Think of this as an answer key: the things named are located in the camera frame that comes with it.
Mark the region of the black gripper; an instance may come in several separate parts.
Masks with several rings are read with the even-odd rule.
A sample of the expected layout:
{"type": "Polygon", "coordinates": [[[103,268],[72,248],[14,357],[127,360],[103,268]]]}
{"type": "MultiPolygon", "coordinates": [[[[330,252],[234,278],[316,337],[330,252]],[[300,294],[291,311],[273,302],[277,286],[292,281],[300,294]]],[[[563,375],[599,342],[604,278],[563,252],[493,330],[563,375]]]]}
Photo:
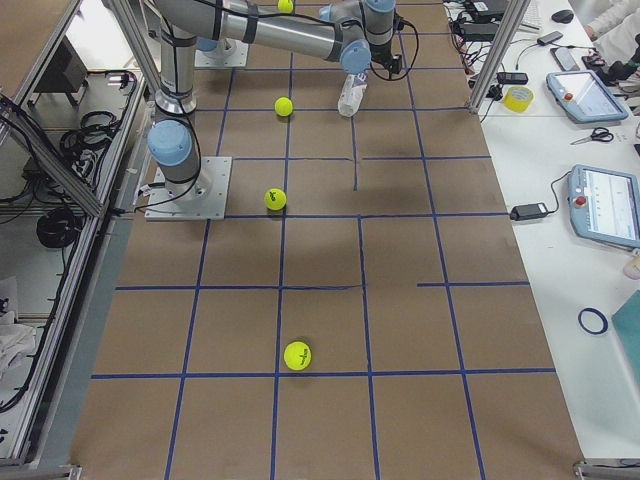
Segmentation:
{"type": "Polygon", "coordinates": [[[402,55],[392,52],[392,39],[396,30],[396,13],[394,9],[385,12],[367,10],[367,41],[373,63],[383,67],[388,77],[400,73],[402,55]]]}

